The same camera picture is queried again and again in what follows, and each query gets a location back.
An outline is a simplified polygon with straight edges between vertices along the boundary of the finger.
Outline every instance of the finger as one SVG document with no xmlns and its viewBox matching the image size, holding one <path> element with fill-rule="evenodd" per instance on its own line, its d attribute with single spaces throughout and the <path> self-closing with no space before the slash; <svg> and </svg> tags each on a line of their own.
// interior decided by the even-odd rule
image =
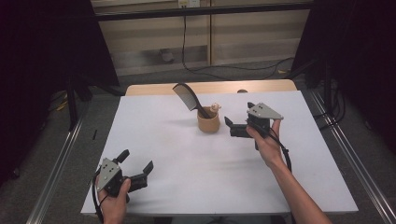
<svg viewBox="0 0 396 224">
<path fill-rule="evenodd" d="M 99 183 L 99 175 L 97 175 L 95 178 L 95 186 L 98 186 L 98 183 Z"/>
<path fill-rule="evenodd" d="M 121 185 L 119 197 L 125 200 L 126 194 L 128 193 L 130 187 L 131 187 L 131 179 L 126 178 Z"/>
<path fill-rule="evenodd" d="M 252 128 L 252 127 L 250 127 L 250 126 L 247 126 L 247 133 L 252 137 L 252 138 L 254 138 L 254 140 L 258 140 L 258 139 L 260 139 L 260 138 L 262 138 L 262 136 L 254 129 L 254 128 Z"/>
<path fill-rule="evenodd" d="M 272 129 L 274 130 L 274 133 L 279 137 L 280 119 L 274 119 Z"/>
</svg>

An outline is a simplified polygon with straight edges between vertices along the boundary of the hand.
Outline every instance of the hand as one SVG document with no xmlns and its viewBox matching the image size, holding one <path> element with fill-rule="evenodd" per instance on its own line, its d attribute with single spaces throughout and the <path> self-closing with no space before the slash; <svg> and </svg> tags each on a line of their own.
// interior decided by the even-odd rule
<svg viewBox="0 0 396 224">
<path fill-rule="evenodd" d="M 98 199 L 99 202 L 102 202 L 101 208 L 102 208 L 105 224 L 122 223 L 126 214 L 126 195 L 130 187 L 131 187 L 131 179 L 127 178 L 122 183 L 122 186 L 120 188 L 120 193 L 117 198 L 107 196 L 107 192 L 104 189 L 99 191 Z"/>
<path fill-rule="evenodd" d="M 270 131 L 270 134 L 273 137 L 279 137 L 279 127 L 280 119 L 274 119 L 272 130 Z M 276 141 L 274 141 L 274 139 L 271 137 L 262 138 L 262 136 L 250 126 L 247 126 L 247 133 L 256 141 L 260 154 L 262 155 L 262 159 L 268 167 L 272 168 L 279 162 L 285 164 L 280 153 L 280 146 Z"/>
</svg>

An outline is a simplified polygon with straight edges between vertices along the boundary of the white table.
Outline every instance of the white table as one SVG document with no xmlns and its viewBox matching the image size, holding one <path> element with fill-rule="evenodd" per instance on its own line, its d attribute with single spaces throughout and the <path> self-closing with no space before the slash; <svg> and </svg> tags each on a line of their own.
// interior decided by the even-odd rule
<svg viewBox="0 0 396 224">
<path fill-rule="evenodd" d="M 127 213 L 152 217 L 272 215 L 290 211 L 253 139 L 231 137 L 227 116 L 244 123 L 247 102 L 264 102 L 285 119 L 280 138 L 290 150 L 293 173 L 326 213 L 356 212 L 347 185 L 299 91 L 197 94 L 202 105 L 221 104 L 220 129 L 201 133 L 196 112 L 176 95 L 125 96 L 102 158 L 131 155 L 120 165 L 140 174 L 153 160 L 148 187 L 130 193 Z M 81 213 L 94 214 L 91 192 Z"/>
</svg>

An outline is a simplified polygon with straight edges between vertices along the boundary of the black cable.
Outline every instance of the black cable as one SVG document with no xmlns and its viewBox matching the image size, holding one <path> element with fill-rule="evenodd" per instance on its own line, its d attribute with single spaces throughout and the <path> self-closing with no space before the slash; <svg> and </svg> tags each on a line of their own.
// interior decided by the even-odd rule
<svg viewBox="0 0 396 224">
<path fill-rule="evenodd" d="M 99 207 L 102 206 L 102 203 L 105 201 L 105 199 L 108 197 L 108 194 L 105 196 L 105 198 L 102 199 L 102 201 L 99 202 Z"/>
<path fill-rule="evenodd" d="M 320 127 L 319 129 L 321 131 L 323 131 L 323 130 L 325 130 L 325 129 L 333 126 L 333 125 L 339 124 L 341 122 L 341 120 L 343 120 L 343 118 L 344 118 L 344 116 L 345 116 L 345 114 L 347 112 L 347 108 L 346 108 L 346 100 L 345 100 L 344 94 L 341 94 L 341 97 L 343 99 L 343 113 L 341 114 L 341 118 L 335 117 L 333 122 L 330 122 L 330 123 L 326 124 L 325 126 Z"/>
<path fill-rule="evenodd" d="M 102 210 L 100 209 L 100 204 L 98 205 L 98 203 L 96 201 L 96 190 L 95 190 L 96 177 L 100 174 L 100 169 L 101 169 L 101 166 L 93 175 L 91 192 L 92 192 L 93 205 L 95 206 L 95 211 L 96 211 L 95 214 L 98 216 L 99 220 L 103 223 L 104 222 L 103 213 L 102 213 Z"/>
<path fill-rule="evenodd" d="M 273 131 L 273 133 L 275 134 L 275 137 L 279 140 L 279 137 L 277 136 L 277 134 L 276 134 L 276 132 L 274 131 L 274 129 L 270 127 L 270 130 Z"/>
<path fill-rule="evenodd" d="M 289 157 L 289 150 L 286 149 L 285 146 L 283 146 L 283 144 L 280 142 L 279 138 L 278 138 L 278 137 L 274 137 L 274 136 L 271 135 L 269 132 L 267 132 L 263 127 L 261 127 L 261 126 L 255 124 L 254 122 L 251 122 L 251 121 L 248 120 L 248 121 L 247 121 L 247 125 L 250 125 L 250 126 L 253 127 L 254 129 L 256 129 L 259 133 L 265 133 L 265 134 L 267 134 L 270 138 L 272 138 L 272 139 L 280 146 L 280 148 L 281 148 L 281 150 L 282 150 L 282 153 L 283 153 L 283 156 L 285 157 L 285 160 L 286 160 L 286 165 L 288 166 L 288 169 L 289 169 L 290 172 L 292 173 L 292 171 L 291 171 L 291 160 L 290 160 L 290 157 Z"/>
<path fill-rule="evenodd" d="M 334 97 L 332 98 L 332 100 L 334 101 L 334 104 L 333 104 L 333 106 L 332 106 L 332 111 L 334 111 L 335 109 L 337 109 L 337 112 L 335 113 L 335 117 L 336 117 L 336 118 L 338 118 L 338 116 L 339 116 L 340 113 L 341 113 L 340 101 L 338 100 L 338 92 L 339 92 L 339 89 L 337 88 L 337 89 L 335 90 Z"/>
<path fill-rule="evenodd" d="M 260 71 L 260 70 L 265 70 L 265 69 L 269 69 L 269 68 L 274 67 L 275 68 L 274 72 L 271 75 L 268 76 L 268 77 L 271 77 L 271 76 L 273 76 L 276 73 L 276 69 L 281 63 L 286 62 L 288 60 L 294 59 L 293 57 L 289 57 L 289 58 L 280 60 L 279 62 L 277 62 L 277 63 L 275 63 L 273 65 L 269 65 L 269 66 L 266 66 L 266 67 L 259 67 L 259 68 L 245 68 L 245 67 L 238 67 L 238 66 L 231 66 L 231 65 L 213 65 L 213 66 L 205 66 L 205 67 L 196 68 L 196 69 L 190 69 L 186 65 L 185 53 L 184 53 L 185 52 L 185 46 L 186 46 L 186 30 L 187 30 L 186 16 L 183 17 L 183 21 L 184 21 L 184 32 L 183 32 L 183 46 L 182 46 L 182 49 L 181 49 L 181 63 L 183 64 L 183 67 L 187 71 L 189 71 L 191 73 L 194 73 L 194 74 L 197 74 L 197 75 L 205 75 L 205 76 L 211 76 L 211 77 L 216 77 L 216 78 L 220 78 L 220 79 L 224 79 L 224 80 L 233 81 L 232 79 L 229 79 L 227 77 L 218 77 L 218 76 L 213 75 L 213 74 L 202 73 L 202 72 L 199 73 L 199 71 L 202 71 L 202 70 L 205 70 L 205 69 L 208 69 L 208 68 L 232 68 L 232 69 L 240 69 L 240 70 L 248 70 L 248 71 Z"/>
<path fill-rule="evenodd" d="M 61 93 L 59 93 L 58 96 L 54 97 L 54 98 L 51 99 L 50 101 L 51 101 L 51 102 L 54 102 L 54 101 L 58 100 L 59 98 L 61 98 L 61 97 L 64 96 L 64 95 L 65 95 L 65 91 L 61 91 Z"/>
</svg>

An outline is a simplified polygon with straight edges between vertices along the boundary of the forearm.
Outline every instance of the forearm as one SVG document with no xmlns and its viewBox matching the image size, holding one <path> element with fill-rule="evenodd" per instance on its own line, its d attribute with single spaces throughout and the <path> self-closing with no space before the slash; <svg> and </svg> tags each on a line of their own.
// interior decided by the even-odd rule
<svg viewBox="0 0 396 224">
<path fill-rule="evenodd" d="M 283 161 L 270 166 L 297 223 L 331 223 Z"/>
</svg>

